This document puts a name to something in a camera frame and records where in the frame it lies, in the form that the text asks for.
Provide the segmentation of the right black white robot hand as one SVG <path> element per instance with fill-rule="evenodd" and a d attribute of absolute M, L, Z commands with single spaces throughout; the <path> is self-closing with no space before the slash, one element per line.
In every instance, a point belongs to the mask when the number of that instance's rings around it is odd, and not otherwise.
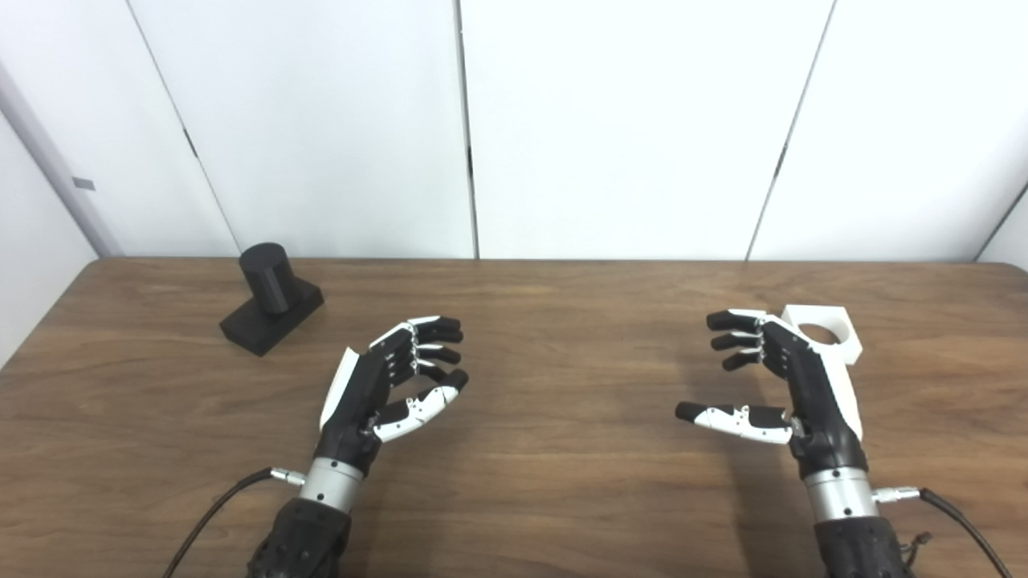
<path fill-rule="evenodd" d="M 706 325 L 720 332 L 710 341 L 712 350 L 733 351 L 723 359 L 724 371 L 750 364 L 766 367 L 787 384 L 792 407 L 682 401 L 675 407 L 680 420 L 752 442 L 788 446 L 802 478 L 846 468 L 869 472 L 858 407 L 844 399 L 844 362 L 830 358 L 796 326 L 767 311 L 715 311 Z"/>

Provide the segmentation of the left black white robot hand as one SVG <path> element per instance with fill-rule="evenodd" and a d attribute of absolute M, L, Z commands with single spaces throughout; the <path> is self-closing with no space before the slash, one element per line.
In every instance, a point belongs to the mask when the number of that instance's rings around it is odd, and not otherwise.
<path fill-rule="evenodd" d="M 313 456 L 370 472 L 382 444 L 423 428 L 458 398 L 462 323 L 414 318 L 393 326 L 364 352 L 346 348 L 320 411 Z"/>

